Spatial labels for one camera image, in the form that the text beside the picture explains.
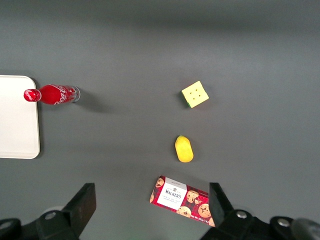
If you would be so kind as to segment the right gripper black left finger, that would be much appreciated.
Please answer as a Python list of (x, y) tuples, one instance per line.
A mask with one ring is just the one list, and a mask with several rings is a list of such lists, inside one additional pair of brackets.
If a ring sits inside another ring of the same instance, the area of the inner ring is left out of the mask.
[(40, 240), (78, 240), (97, 207), (94, 183), (86, 183), (61, 209), (36, 220)]

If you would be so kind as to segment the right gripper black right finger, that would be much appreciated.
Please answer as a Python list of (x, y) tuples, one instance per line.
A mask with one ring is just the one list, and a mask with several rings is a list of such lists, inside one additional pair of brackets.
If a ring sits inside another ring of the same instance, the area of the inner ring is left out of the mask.
[(269, 225), (245, 210), (234, 209), (217, 182), (209, 184), (209, 210), (215, 226), (201, 237), (203, 240), (269, 239)]

